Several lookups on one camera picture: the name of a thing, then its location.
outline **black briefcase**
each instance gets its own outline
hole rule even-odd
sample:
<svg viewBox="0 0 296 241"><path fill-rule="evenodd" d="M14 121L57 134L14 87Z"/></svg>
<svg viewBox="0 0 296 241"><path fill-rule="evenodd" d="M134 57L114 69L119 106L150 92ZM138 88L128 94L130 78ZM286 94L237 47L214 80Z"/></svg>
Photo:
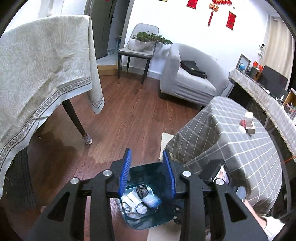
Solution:
<svg viewBox="0 0 296 241"><path fill-rule="evenodd" d="M181 67L191 75L194 75L203 79L207 79L207 73L201 71L196 66L195 61L181 61Z"/></svg>

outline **potted plant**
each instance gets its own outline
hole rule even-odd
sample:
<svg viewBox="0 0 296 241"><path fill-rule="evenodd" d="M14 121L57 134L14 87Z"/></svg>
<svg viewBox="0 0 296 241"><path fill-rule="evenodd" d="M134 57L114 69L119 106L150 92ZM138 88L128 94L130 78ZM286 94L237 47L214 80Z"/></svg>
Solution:
<svg viewBox="0 0 296 241"><path fill-rule="evenodd" d="M155 43L172 44L172 42L168 39L162 37L162 35L156 35L149 32L137 32L133 37L129 40L128 48L134 51L152 51Z"/></svg>

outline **dark gray door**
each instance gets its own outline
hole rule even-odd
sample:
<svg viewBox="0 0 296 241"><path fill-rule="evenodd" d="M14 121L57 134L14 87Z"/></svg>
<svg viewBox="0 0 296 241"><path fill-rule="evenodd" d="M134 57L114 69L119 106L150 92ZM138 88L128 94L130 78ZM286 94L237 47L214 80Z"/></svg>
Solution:
<svg viewBox="0 0 296 241"><path fill-rule="evenodd" d="M96 59L107 56L113 12L116 0L93 0L91 21Z"/></svg>

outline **wooden floor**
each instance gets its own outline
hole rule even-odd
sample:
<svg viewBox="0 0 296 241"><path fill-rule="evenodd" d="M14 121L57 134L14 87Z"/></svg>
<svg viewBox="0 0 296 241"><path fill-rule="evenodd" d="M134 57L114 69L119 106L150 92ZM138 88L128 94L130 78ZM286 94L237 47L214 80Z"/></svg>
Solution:
<svg viewBox="0 0 296 241"><path fill-rule="evenodd" d="M115 76L100 79L105 98L101 113L96 115L91 110L86 94L71 99L93 139L92 145L84 144L62 106L31 139L28 156L38 206L35 210L8 213L22 238L38 218L40 207L49 204L72 177L94 177L113 160L122 158L127 147L132 149L132 166L158 161L162 132L175 134L199 111L189 102L171 96L160 98L159 80L147 78L140 90L139 75L122 73L120 84ZM124 223L115 200L111 207L118 241L147 240L148 230L130 229ZM89 205L85 224L85 240L89 240Z"/></svg>

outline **orange cable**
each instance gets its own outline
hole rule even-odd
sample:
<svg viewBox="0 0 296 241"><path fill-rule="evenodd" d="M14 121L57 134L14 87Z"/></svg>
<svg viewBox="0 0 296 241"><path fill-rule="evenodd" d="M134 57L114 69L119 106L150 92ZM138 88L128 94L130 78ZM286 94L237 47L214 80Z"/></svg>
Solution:
<svg viewBox="0 0 296 241"><path fill-rule="evenodd" d="M290 157L289 159L285 160L283 163L286 163L286 162L292 160L294 157L296 157L296 156L292 156L292 157Z"/></svg>

